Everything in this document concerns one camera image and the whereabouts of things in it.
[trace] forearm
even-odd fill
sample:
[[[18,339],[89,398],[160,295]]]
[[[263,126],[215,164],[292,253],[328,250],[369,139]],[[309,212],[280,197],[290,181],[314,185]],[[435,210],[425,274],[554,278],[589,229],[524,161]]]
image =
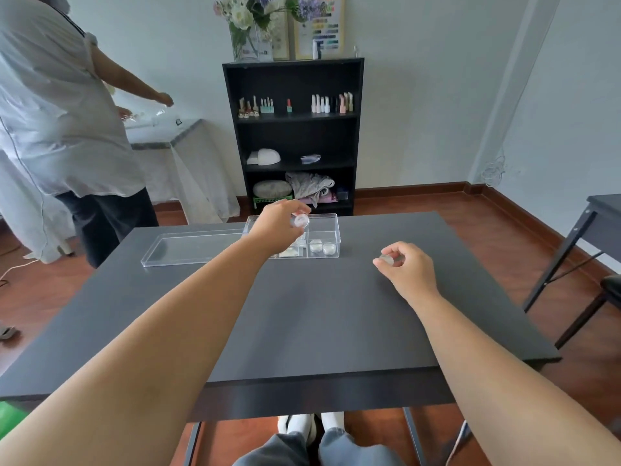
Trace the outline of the forearm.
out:
[[[446,381],[494,466],[617,465],[621,444],[569,396],[440,297],[414,305]]]
[[[167,465],[269,257],[257,248],[243,238],[152,305],[0,443],[3,464]]]
[[[136,77],[133,73],[123,68],[117,75],[112,78],[112,82],[108,83],[115,88],[131,93],[132,95],[140,96],[141,98],[157,101],[159,98],[159,92],[151,88],[140,78]]]

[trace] dark gray table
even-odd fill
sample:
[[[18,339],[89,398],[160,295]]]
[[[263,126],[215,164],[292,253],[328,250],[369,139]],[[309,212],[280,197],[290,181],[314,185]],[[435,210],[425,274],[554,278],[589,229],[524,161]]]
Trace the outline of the dark gray table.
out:
[[[442,295],[518,358],[560,360],[435,212],[339,224],[340,258],[263,266],[188,421],[454,402],[422,324],[371,263],[397,240],[426,251]],[[41,402],[197,269],[143,268],[158,234],[242,226],[135,229],[0,377],[0,399]]]
[[[621,261],[621,194],[589,196],[587,201],[589,204],[576,225],[572,227],[571,232],[556,251],[552,262],[524,301],[524,312],[530,310],[546,286],[553,281],[555,273],[580,239],[584,239],[601,250],[598,255],[605,253]]]

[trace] black bookshelf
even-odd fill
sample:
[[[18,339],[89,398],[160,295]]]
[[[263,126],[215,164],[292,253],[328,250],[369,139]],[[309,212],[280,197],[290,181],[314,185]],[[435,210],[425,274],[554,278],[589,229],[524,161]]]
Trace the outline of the black bookshelf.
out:
[[[334,179],[335,187],[343,186],[349,190],[347,201],[319,204],[313,212],[352,215],[364,59],[230,63],[222,67],[246,192],[251,202],[252,187],[259,181],[284,179],[285,172],[308,171],[328,175]],[[311,112],[312,95],[333,97],[344,92],[353,94],[353,112]],[[253,96],[259,104],[261,98],[273,99],[274,114],[238,118],[240,98],[252,103]],[[288,99],[291,99],[291,113],[287,113]],[[281,156],[280,163],[247,165],[250,152],[260,148],[276,150]],[[321,160],[303,165],[300,157],[311,153],[321,155]]]

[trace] gray jeans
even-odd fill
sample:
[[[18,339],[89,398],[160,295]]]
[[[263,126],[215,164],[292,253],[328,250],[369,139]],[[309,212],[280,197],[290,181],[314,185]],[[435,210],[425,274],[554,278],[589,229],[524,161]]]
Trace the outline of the gray jeans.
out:
[[[319,458],[323,466],[405,466],[390,448],[362,448],[339,428],[331,428],[323,435]],[[239,458],[234,466],[309,466],[306,440],[297,432],[276,434],[262,447]]]

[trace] clear plastic box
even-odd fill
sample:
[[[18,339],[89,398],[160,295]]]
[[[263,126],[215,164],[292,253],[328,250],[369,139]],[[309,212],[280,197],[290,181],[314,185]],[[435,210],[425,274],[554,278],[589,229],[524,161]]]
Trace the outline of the clear plastic box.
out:
[[[140,261],[144,267],[207,263],[242,237],[242,229],[161,234]]]
[[[250,216],[244,227],[244,235],[250,232],[259,216]],[[311,242],[321,241],[321,247],[314,244],[311,251]],[[341,248],[341,232],[338,228],[337,214],[309,214],[309,225],[304,229],[286,251],[273,255],[271,258],[338,258]]]

